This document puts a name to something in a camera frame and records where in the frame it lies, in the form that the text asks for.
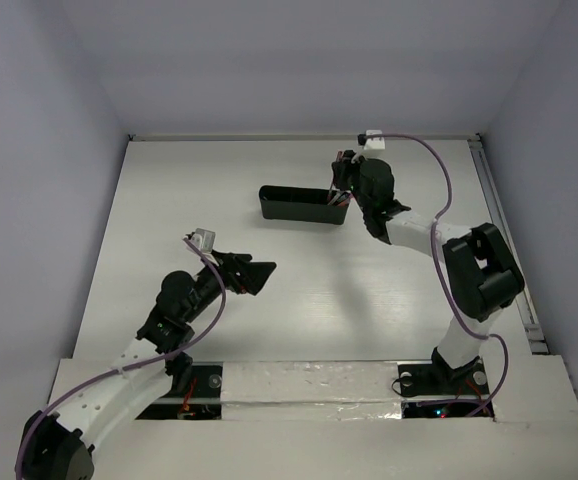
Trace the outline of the white marker red cap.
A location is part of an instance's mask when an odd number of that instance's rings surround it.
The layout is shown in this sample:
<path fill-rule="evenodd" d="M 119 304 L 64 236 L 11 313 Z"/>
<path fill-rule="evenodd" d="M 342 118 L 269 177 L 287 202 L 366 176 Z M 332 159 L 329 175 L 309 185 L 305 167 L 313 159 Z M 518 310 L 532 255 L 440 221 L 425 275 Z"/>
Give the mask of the white marker red cap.
<path fill-rule="evenodd" d="M 333 206 L 346 205 L 352 197 L 350 192 L 339 192 L 330 202 Z"/>

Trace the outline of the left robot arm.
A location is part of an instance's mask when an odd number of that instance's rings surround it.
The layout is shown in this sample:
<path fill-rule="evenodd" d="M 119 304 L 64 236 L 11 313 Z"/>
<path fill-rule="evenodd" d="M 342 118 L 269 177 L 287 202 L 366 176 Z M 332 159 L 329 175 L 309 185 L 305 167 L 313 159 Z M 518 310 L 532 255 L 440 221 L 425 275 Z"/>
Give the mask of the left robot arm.
<path fill-rule="evenodd" d="M 274 262 L 249 254 L 202 254 L 196 274 L 177 270 L 162 280 L 155 305 L 122 354 L 102 373 L 71 388 L 25 423 L 15 462 L 18 479 L 90 479 L 103 443 L 165 394 L 185 393 L 203 339 L 191 324 L 227 295 L 255 296 Z"/>

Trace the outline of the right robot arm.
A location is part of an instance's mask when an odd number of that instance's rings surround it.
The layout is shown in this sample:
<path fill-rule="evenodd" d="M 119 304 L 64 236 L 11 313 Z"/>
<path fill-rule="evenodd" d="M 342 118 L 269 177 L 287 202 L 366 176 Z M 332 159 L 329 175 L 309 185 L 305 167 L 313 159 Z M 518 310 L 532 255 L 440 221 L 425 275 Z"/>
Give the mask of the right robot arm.
<path fill-rule="evenodd" d="M 492 223 L 465 227 L 424 217 L 395 198 L 395 177 L 383 160 L 351 150 L 332 163 L 333 184 L 356 200 L 370 235 L 430 256 L 442 275 L 453 318 L 432 352 L 431 384 L 451 392 L 479 358 L 493 323 L 525 288 L 524 277 Z"/>

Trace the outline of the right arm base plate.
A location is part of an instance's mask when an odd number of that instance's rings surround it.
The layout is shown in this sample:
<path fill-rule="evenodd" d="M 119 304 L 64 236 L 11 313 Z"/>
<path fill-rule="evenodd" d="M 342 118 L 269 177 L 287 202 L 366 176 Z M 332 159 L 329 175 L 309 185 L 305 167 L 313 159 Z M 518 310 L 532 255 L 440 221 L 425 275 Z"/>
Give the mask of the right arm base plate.
<path fill-rule="evenodd" d="M 402 399 L 404 419 L 494 417 L 490 405 L 473 414 L 490 394 L 481 361 L 454 378 L 445 376 L 432 363 L 399 364 L 391 389 Z"/>

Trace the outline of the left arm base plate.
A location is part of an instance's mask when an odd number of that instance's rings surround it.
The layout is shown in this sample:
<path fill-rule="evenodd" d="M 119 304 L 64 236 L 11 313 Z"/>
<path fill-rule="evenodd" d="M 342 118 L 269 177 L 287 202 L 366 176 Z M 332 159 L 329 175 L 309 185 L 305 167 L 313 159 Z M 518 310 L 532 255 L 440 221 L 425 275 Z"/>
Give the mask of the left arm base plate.
<path fill-rule="evenodd" d="M 138 420 L 220 420 L 222 418 L 222 363 L 195 364 L 187 388 L 170 391 L 149 405 Z"/>

